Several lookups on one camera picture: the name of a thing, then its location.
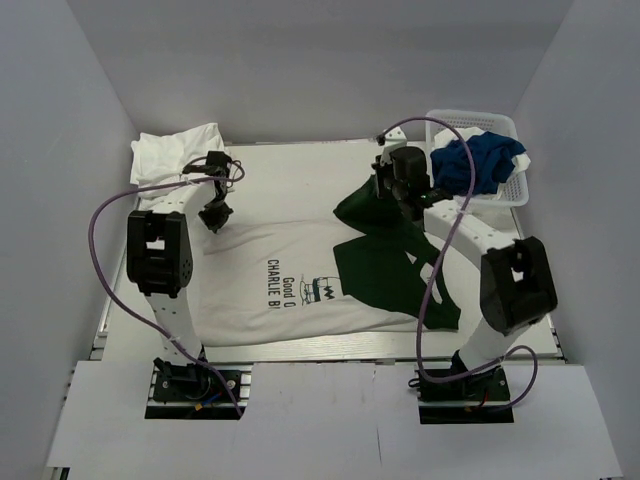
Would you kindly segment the white and green raglan t-shirt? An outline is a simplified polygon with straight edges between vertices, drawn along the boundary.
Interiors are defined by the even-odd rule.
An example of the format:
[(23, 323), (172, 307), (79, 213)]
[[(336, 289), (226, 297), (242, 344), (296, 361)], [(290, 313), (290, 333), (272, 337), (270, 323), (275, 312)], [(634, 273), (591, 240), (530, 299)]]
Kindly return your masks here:
[(235, 222), (202, 248), (194, 327), (209, 347), (413, 330), (440, 254), (373, 178), (325, 218)]

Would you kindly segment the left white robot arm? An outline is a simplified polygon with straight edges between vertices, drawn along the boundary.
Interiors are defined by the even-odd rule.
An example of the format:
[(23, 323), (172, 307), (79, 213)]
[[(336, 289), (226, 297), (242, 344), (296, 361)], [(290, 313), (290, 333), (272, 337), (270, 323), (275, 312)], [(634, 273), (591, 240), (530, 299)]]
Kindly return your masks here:
[(164, 353), (154, 360), (165, 378), (188, 398), (199, 399), (211, 387), (213, 374), (201, 364), (204, 347), (195, 333), (194, 307), (200, 234), (217, 233), (233, 213), (226, 203), (233, 175), (241, 167), (223, 151), (210, 151), (139, 185), (148, 195), (127, 221), (126, 270), (150, 305), (162, 330)]

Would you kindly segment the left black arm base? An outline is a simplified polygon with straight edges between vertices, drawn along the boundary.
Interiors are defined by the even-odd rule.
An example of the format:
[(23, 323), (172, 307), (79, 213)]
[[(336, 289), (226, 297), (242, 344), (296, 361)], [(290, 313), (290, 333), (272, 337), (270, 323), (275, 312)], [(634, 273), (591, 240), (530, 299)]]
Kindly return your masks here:
[(224, 381), (198, 366), (154, 368), (144, 418), (147, 420), (234, 420), (246, 408), (251, 381), (249, 370), (223, 368)]

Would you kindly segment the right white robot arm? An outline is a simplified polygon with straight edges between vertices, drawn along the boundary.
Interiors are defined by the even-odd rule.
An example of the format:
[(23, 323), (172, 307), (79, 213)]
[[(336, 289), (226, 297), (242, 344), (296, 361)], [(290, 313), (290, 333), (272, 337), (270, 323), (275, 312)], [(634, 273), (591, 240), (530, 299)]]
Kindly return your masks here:
[(492, 228), (447, 192), (431, 188), (418, 147), (386, 146), (373, 169), (378, 197), (394, 199), (407, 219), (443, 240), (443, 252), (457, 250), (480, 272), (476, 329), (454, 353), (449, 371), (419, 371), (426, 382), (451, 383), (459, 396), (475, 398), (488, 385), (486, 372), (519, 351), (517, 339), (558, 305), (545, 247), (533, 236), (514, 239)]

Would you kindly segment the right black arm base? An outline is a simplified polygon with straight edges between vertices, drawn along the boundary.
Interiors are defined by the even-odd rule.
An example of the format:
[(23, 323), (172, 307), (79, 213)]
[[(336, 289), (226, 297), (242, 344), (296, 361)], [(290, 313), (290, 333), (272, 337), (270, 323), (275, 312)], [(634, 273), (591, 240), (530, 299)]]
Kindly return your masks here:
[(417, 393), (422, 425), (511, 424), (511, 395), (502, 367), (447, 383), (416, 375), (408, 387)]

